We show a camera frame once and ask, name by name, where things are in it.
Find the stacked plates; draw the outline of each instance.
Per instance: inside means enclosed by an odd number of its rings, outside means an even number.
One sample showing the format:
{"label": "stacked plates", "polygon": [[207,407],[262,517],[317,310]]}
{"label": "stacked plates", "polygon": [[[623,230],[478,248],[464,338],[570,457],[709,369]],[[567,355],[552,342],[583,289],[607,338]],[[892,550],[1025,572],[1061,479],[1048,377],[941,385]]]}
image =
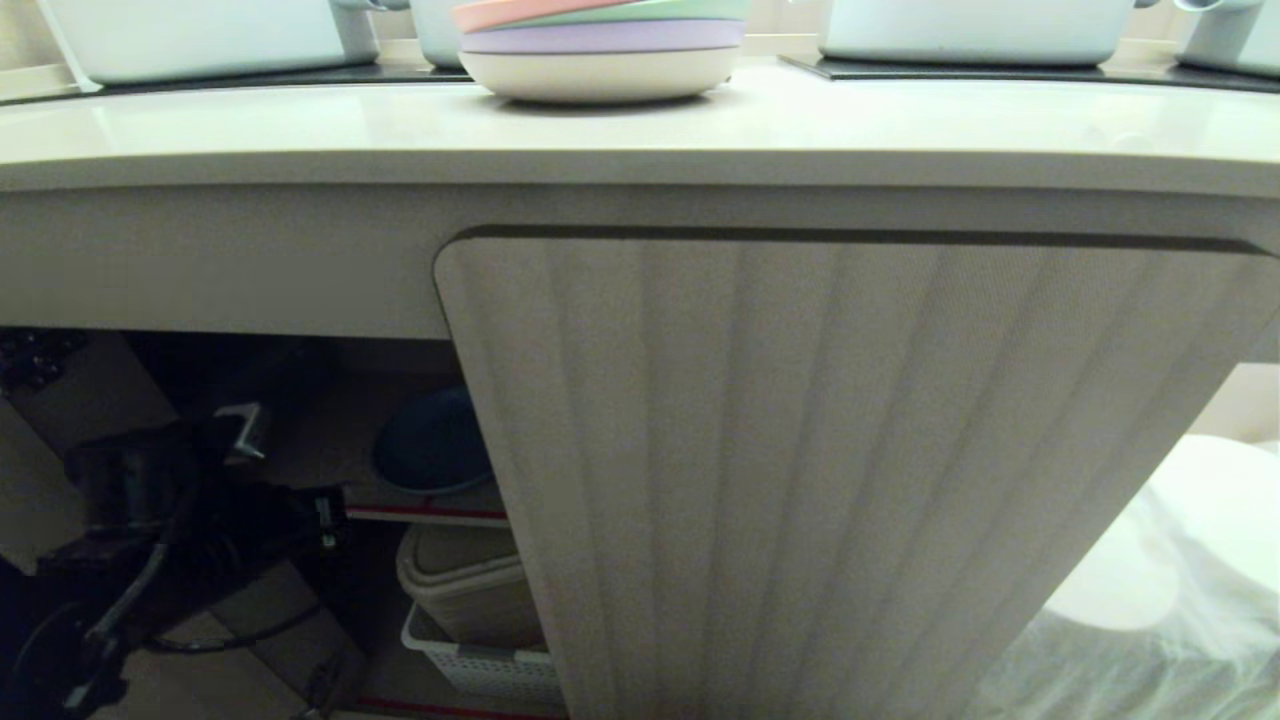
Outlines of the stacked plates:
{"label": "stacked plates", "polygon": [[750,0],[481,0],[453,9],[458,59],[539,102],[685,97],[728,78]]}

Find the white countertop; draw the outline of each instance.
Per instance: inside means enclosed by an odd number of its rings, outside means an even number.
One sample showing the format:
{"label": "white countertop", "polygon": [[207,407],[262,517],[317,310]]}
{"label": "white countertop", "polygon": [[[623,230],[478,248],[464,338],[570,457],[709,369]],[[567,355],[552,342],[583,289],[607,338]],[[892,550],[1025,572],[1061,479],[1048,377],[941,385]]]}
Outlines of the white countertop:
{"label": "white countertop", "polygon": [[828,82],[750,59],[701,99],[652,108],[520,106],[472,85],[0,108],[0,191],[225,183],[1021,187],[1280,200],[1280,95]]}

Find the fluted cabinet door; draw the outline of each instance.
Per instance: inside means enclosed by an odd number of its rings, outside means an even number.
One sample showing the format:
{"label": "fluted cabinet door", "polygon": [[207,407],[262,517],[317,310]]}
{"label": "fluted cabinet door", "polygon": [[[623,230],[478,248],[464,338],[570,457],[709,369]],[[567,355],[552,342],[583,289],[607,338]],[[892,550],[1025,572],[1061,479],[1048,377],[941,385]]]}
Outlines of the fluted cabinet door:
{"label": "fluted cabinet door", "polygon": [[955,712],[1280,305],[1243,245],[978,240],[442,251],[575,720]]}

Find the purple plate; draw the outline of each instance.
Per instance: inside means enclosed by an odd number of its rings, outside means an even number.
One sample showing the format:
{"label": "purple plate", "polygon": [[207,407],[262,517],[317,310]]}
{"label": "purple plate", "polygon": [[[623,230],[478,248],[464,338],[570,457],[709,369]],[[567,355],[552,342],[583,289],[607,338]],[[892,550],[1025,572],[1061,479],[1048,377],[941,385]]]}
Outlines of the purple plate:
{"label": "purple plate", "polygon": [[585,55],[591,53],[667,53],[712,50],[742,44],[742,20],[636,20],[522,27],[468,32],[466,53],[490,55]]}

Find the white pot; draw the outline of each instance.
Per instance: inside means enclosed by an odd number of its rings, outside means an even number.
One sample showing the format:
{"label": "white pot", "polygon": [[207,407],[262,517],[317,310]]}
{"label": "white pot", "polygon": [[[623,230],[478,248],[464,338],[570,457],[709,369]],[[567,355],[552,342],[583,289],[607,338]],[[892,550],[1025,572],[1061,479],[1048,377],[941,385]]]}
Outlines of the white pot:
{"label": "white pot", "polygon": [[823,55],[900,63],[1096,65],[1115,53],[1134,8],[1134,0],[824,1]]}
{"label": "white pot", "polygon": [[1194,13],[1178,60],[1220,70],[1280,77],[1280,0],[1176,0]]}
{"label": "white pot", "polygon": [[471,0],[412,0],[413,27],[422,45],[422,56],[438,68],[461,68],[458,46],[462,33],[453,24],[453,8]]}
{"label": "white pot", "polygon": [[365,10],[392,0],[42,0],[68,56],[102,85],[370,63]]}

